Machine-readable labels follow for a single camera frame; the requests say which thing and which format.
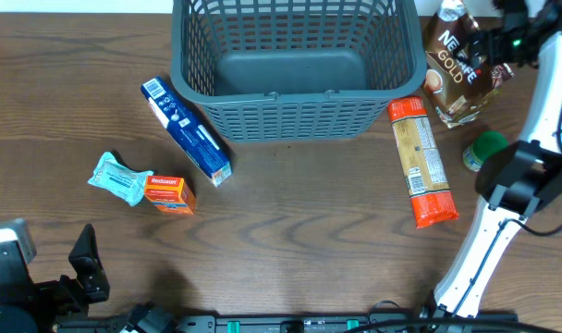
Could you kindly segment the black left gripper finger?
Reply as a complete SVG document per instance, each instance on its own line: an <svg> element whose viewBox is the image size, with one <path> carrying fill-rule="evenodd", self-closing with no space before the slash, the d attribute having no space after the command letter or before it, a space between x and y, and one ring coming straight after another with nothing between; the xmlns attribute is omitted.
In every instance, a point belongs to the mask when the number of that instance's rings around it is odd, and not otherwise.
<svg viewBox="0 0 562 333"><path fill-rule="evenodd" d="M36 254L24 219L0 222L0 278L28 278L28 264Z"/></svg>
<svg viewBox="0 0 562 333"><path fill-rule="evenodd" d="M87 224L80 233L68 261L77 273L87 303L106 302L109 299L110 284L98 254L95 230Z"/></svg>

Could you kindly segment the brown Nescafe Gold bag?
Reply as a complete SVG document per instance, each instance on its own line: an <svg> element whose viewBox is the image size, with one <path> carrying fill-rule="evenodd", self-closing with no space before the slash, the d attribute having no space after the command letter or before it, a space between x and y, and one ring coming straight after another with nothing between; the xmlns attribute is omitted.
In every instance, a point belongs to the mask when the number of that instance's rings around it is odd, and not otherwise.
<svg viewBox="0 0 562 333"><path fill-rule="evenodd" d="M445 0L422 34L427 61L423 90L437 115L449 128L472 122L513 78L507 64L478 67L467 63L468 49L456 52L467 35L479 29L460 0Z"/></svg>

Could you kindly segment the grey plastic basket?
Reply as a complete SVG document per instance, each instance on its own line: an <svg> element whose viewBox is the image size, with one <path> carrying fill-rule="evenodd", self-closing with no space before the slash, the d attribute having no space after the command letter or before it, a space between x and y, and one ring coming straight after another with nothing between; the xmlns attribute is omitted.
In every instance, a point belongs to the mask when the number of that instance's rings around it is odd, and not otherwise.
<svg viewBox="0 0 562 333"><path fill-rule="evenodd" d="M170 78L232 142L344 139L422 84L411 0L176 0Z"/></svg>

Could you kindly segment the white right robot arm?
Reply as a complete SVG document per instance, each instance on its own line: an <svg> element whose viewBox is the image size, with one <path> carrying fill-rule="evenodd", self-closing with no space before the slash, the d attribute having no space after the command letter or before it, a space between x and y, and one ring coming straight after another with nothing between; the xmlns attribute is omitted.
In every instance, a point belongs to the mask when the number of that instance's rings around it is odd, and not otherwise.
<svg viewBox="0 0 562 333"><path fill-rule="evenodd" d="M518 140L483 163L478 202L462 247L434 289L434 316L472 318L506 247L527 221L562 193L562 1L530 19L523 1L497 1L501 27L482 30L461 1L445 1L427 26L424 90L445 122L476 115L507 78L509 65L538 68Z"/></svg>

